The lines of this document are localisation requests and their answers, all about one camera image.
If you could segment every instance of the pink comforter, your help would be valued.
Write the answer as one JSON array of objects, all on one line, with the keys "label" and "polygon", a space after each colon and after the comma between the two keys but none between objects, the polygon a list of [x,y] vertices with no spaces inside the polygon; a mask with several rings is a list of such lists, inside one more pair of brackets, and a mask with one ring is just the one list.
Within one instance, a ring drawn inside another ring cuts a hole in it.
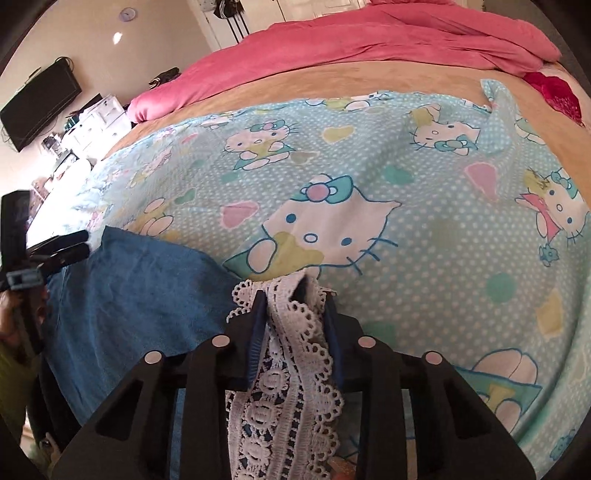
[{"label": "pink comforter", "polygon": [[128,114],[136,123],[160,118],[244,83],[322,64],[409,60],[523,76],[559,58],[558,48],[527,22],[451,5],[375,5],[249,35],[142,93]]}]

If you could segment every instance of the blue towel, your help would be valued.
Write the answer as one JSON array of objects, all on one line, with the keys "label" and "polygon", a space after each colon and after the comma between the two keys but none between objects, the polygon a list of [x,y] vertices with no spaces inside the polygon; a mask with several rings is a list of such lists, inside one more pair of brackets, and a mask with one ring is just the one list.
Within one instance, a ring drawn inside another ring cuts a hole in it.
[{"label": "blue towel", "polygon": [[105,228],[88,260],[48,284],[45,355],[80,424],[146,352],[185,353],[222,332],[236,283],[202,252]]}]

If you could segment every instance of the black mount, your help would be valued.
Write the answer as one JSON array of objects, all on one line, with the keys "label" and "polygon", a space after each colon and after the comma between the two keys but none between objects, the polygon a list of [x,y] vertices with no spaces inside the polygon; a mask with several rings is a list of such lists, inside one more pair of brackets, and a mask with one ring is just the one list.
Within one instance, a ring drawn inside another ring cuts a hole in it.
[{"label": "black mount", "polygon": [[[252,311],[231,319],[224,335],[184,355],[146,354],[72,440],[53,479],[167,479],[176,393],[186,388],[179,478],[230,480],[225,390],[252,385],[252,352],[260,351],[254,344],[266,321],[259,291]],[[363,392],[357,480],[406,478],[403,388],[413,405],[419,479],[535,479],[503,425],[439,353],[392,351],[339,315],[330,295],[324,332],[335,383]]]}]

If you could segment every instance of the white dresser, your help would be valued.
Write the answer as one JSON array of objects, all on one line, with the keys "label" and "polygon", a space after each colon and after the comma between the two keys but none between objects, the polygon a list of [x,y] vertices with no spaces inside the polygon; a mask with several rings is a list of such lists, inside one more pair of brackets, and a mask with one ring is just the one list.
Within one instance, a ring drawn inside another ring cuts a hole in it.
[{"label": "white dresser", "polygon": [[61,144],[95,165],[129,132],[131,121],[117,98],[109,95],[80,114]]}]

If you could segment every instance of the bow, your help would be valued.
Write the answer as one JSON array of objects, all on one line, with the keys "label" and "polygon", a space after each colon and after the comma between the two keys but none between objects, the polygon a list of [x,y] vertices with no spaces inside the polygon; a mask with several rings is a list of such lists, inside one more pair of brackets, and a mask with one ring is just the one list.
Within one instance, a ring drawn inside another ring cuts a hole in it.
[{"label": "bow", "polygon": [[455,140],[439,140],[433,146],[440,152],[453,152],[458,148],[475,148],[478,150],[476,144],[466,134],[460,135]]},{"label": "bow", "polygon": [[263,130],[279,130],[285,126],[285,120],[278,120],[276,122],[267,122],[264,124],[253,125],[250,130],[251,132],[262,132]]},{"label": "bow", "polygon": [[554,183],[562,185],[562,187],[568,192],[569,197],[571,197],[571,199],[574,199],[577,196],[579,189],[576,187],[576,185],[572,182],[571,179],[565,179],[557,171],[552,172],[550,174],[550,178]]},{"label": "bow", "polygon": [[347,200],[353,193],[353,179],[348,175],[327,182],[308,183],[291,200],[296,202],[326,202],[331,205]]}]

